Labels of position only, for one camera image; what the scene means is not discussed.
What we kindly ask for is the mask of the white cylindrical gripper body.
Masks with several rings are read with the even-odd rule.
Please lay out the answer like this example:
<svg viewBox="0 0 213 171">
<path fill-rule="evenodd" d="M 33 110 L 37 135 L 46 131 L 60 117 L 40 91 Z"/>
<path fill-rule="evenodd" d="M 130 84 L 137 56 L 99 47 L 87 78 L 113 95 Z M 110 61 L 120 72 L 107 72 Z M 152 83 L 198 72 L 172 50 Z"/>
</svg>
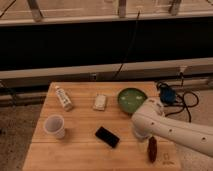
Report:
<svg viewBox="0 0 213 171">
<path fill-rule="evenodd" d="M 140 133 L 137 129 L 133 130 L 134 136 L 138 139 L 139 142 L 145 142 L 146 140 L 149 140 L 152 135 L 148 132 L 142 132 Z"/>
</svg>

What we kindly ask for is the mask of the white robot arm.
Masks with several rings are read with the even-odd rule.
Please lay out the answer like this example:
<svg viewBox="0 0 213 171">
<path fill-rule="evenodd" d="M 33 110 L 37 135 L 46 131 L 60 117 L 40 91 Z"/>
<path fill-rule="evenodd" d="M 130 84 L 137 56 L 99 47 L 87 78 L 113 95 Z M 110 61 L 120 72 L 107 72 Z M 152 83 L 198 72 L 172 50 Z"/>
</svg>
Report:
<svg viewBox="0 0 213 171">
<path fill-rule="evenodd" d="M 213 127 L 167 118 L 159 99 L 146 99 L 131 120 L 140 140 L 153 134 L 213 157 Z"/>
</svg>

